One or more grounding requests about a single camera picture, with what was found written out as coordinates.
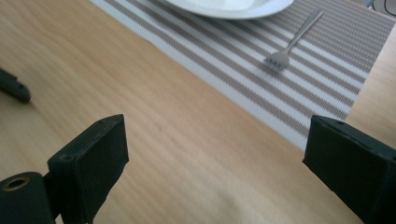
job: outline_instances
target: fork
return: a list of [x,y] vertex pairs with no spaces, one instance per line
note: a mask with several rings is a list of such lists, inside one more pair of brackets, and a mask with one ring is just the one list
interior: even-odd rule
[[289,65],[289,52],[290,49],[297,43],[297,41],[312,27],[312,25],[320,18],[323,14],[321,9],[316,9],[312,12],[312,14],[306,19],[304,24],[301,26],[300,30],[294,36],[294,38],[290,41],[289,45],[278,52],[271,54],[269,57],[265,59],[265,61],[271,65],[275,70],[283,70]]

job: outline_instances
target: wood grain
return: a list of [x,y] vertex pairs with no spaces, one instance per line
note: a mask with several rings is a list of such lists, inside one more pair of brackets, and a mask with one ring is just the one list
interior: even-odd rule
[[[395,37],[347,119],[392,147]],[[131,161],[95,223],[361,223],[302,151],[89,1],[0,1],[0,52],[33,95],[0,94],[0,179],[45,174],[51,155],[121,113]]]

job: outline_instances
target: metal ring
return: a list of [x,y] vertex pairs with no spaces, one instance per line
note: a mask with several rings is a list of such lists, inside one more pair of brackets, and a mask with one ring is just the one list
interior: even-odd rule
[[3,191],[14,191],[26,186],[30,181],[28,176],[19,176],[9,180],[3,187]]

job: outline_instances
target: placemat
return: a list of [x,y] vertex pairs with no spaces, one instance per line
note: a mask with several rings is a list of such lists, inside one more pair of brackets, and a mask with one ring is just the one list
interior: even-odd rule
[[[301,150],[312,115],[347,117],[394,26],[346,0],[296,0],[249,21],[205,18],[164,0],[92,2]],[[267,67],[318,7],[324,14],[291,50],[289,67]]]

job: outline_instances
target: light wood surface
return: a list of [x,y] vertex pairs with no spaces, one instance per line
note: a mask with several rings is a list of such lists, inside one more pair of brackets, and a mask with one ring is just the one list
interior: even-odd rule
[[[393,30],[346,120],[391,147],[395,48]],[[0,1],[0,66],[33,95],[0,92],[0,179],[124,114],[131,160],[95,223],[361,223],[301,150],[89,1]]]

